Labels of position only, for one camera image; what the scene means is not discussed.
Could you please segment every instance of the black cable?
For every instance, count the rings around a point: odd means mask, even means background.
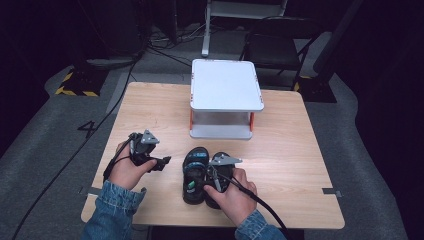
[[[173,44],[168,37],[166,37],[164,35],[161,35],[160,34],[160,31],[153,32],[152,33],[152,36],[153,35],[157,35],[157,37],[155,37],[155,39],[151,39],[150,40],[150,46],[152,46],[152,47],[154,47],[156,49],[163,50],[163,49],[172,49],[172,48],[180,45],[181,43],[191,42],[191,41],[195,40],[196,38],[200,37],[199,34],[202,32],[201,29],[205,25],[206,24],[204,23],[204,24],[200,25],[199,27],[197,27],[194,30],[186,30],[186,29],[177,30],[177,33],[178,32],[182,32],[182,33],[177,36],[177,43],[176,44]],[[154,45],[152,43],[152,42],[159,42],[159,41],[167,41],[167,42],[166,42],[166,45],[165,46],[158,46],[158,45]]]
[[[234,178],[236,180],[236,181],[234,181],[234,180],[228,178],[227,176],[219,173],[218,171],[217,171],[217,174],[220,177],[224,178],[225,180],[227,180],[227,181],[231,182],[232,184],[234,184],[236,187],[238,187],[238,189],[240,191],[242,191],[243,193],[245,193],[246,195],[248,195],[250,198],[252,198],[256,202],[258,202],[259,204],[261,204],[266,210],[268,210],[268,212],[270,212],[272,214],[272,216],[275,218],[275,220],[277,220],[278,224],[281,226],[281,231],[282,231],[283,235],[286,237],[286,239],[287,240],[292,240],[292,237],[290,236],[290,233],[287,230],[286,225],[284,225],[283,221],[280,219],[280,217],[277,215],[277,213],[265,201],[263,201],[261,198],[259,198],[258,196],[256,196],[256,194],[254,192],[252,192],[249,189],[245,188],[236,178]]]
[[[122,158],[120,158],[120,159],[117,159],[117,160],[115,161],[115,164],[117,164],[119,161],[122,161],[122,160],[124,160],[124,159],[126,159],[126,158],[130,158],[130,156],[126,156],[126,157],[122,157]]]
[[[131,77],[134,79],[134,81],[138,82],[137,79],[131,74]]]
[[[153,50],[153,51],[155,51],[155,52],[157,52],[157,53],[159,53],[159,54],[161,54],[161,55],[164,55],[164,56],[166,56],[166,57],[169,57],[169,58],[171,58],[171,59],[173,59],[173,60],[175,60],[175,61],[177,61],[177,62],[180,62],[180,63],[182,63],[182,64],[184,64],[184,65],[186,65],[186,66],[188,66],[188,67],[191,67],[191,65],[190,65],[190,64],[187,64],[187,63],[185,63],[185,62],[183,62],[183,61],[180,61],[180,60],[176,59],[175,57],[173,57],[173,56],[171,56],[171,55],[169,55],[169,54],[163,53],[163,52],[161,52],[161,51],[159,51],[159,50],[156,50],[156,49],[154,49],[153,47],[150,47],[150,46],[148,46],[148,48],[149,48],[149,49],[151,49],[151,50]]]
[[[38,201],[40,201],[41,197],[47,192],[47,190],[51,187],[51,185],[53,185],[53,183],[56,181],[56,179],[60,176],[60,174],[65,170],[65,168],[72,162],[72,160],[74,160],[74,158],[76,157],[76,155],[81,151],[81,149],[85,146],[85,144],[88,142],[88,140],[90,140],[90,138],[94,135],[94,133],[96,133],[96,131],[100,128],[100,126],[106,121],[106,119],[112,114],[113,110],[115,110],[115,108],[118,106],[119,102],[121,101],[122,97],[124,96],[126,87],[128,85],[128,81],[130,79],[130,75],[131,75],[131,71],[133,70],[135,64],[137,62],[134,62],[133,65],[131,66],[129,72],[128,72],[128,76],[127,76],[127,81],[124,87],[124,90],[121,93],[121,96],[119,97],[118,101],[115,103],[115,105],[112,107],[112,109],[109,111],[109,113],[102,119],[102,121],[97,125],[97,128],[95,128],[90,135],[88,135],[88,137],[84,140],[84,142],[78,147],[77,151],[74,152],[74,154],[69,158],[69,160],[65,163],[65,165],[63,165],[63,167],[56,173],[56,175],[52,178],[52,180],[47,184],[47,186],[43,189],[43,191],[41,191],[41,193],[38,195],[38,197],[36,198],[36,200],[32,203],[31,207],[28,209],[28,211],[25,213],[25,216],[22,218],[21,222],[19,223],[17,229],[15,230],[15,233],[13,234],[12,239],[16,239],[16,237],[18,236],[19,231],[21,230],[23,224],[25,223],[25,220],[28,218],[29,214],[32,212],[32,210],[34,209],[35,205],[38,203]]]
[[[157,56],[162,56],[163,54],[159,54],[159,53],[154,53],[154,52],[150,52],[150,51],[147,51],[148,53],[150,53],[150,54],[153,54],[153,55],[157,55]],[[175,56],[175,55],[171,55],[171,54],[167,54],[168,56],[171,56],[171,57],[174,57],[174,58],[179,58],[179,59],[183,59],[183,60],[186,60],[187,62],[192,62],[192,60],[190,60],[190,59],[188,59],[188,58],[185,58],[185,57],[178,57],[178,56]]]

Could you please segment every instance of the wooden table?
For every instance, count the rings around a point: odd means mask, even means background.
[[[340,229],[344,219],[334,194],[302,97],[296,92],[262,90],[265,108],[255,116],[251,140],[206,140],[189,136],[190,86],[131,83],[95,175],[92,187],[102,188],[103,171],[117,145],[132,132],[149,129],[160,143],[152,156],[172,156],[162,172],[145,174],[134,190],[148,189],[134,215],[134,224],[172,226],[233,226],[221,210],[205,203],[188,205],[182,199],[182,163],[197,146],[210,156],[224,151],[243,159],[248,180],[288,228]],[[88,221],[96,196],[89,195],[82,211]],[[269,223],[278,226],[262,206]]]

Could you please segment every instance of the white stand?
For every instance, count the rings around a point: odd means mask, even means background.
[[[190,105],[191,137],[250,139],[264,108],[253,63],[194,60]]]

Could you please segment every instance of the hand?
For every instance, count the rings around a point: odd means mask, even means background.
[[[253,182],[248,182],[246,171],[235,168],[233,178],[236,178],[245,188],[257,195],[256,186]],[[221,207],[227,217],[238,227],[256,209],[256,201],[243,193],[234,184],[230,184],[228,189],[220,193],[215,188],[205,185],[203,188],[209,196]]]
[[[122,145],[123,143],[118,145],[117,151],[122,147]],[[112,172],[110,173],[109,181],[128,190],[132,190],[140,181],[140,178],[156,165],[156,160],[147,161],[138,167],[134,165],[130,159],[129,144],[124,147],[116,159],[118,160],[121,158],[124,159],[115,164]]]

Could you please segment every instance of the person's left hand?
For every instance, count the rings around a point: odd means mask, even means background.
[[[121,148],[123,143],[118,145],[118,149]],[[150,160],[146,163],[135,166],[134,163],[130,159],[130,146],[127,144],[119,156],[116,158],[121,159],[119,162],[115,164],[112,169],[112,172],[109,176],[109,181],[113,184],[116,184],[120,187],[123,187],[128,190],[132,190],[137,183],[140,181],[140,178],[152,169],[156,165],[156,160]]]

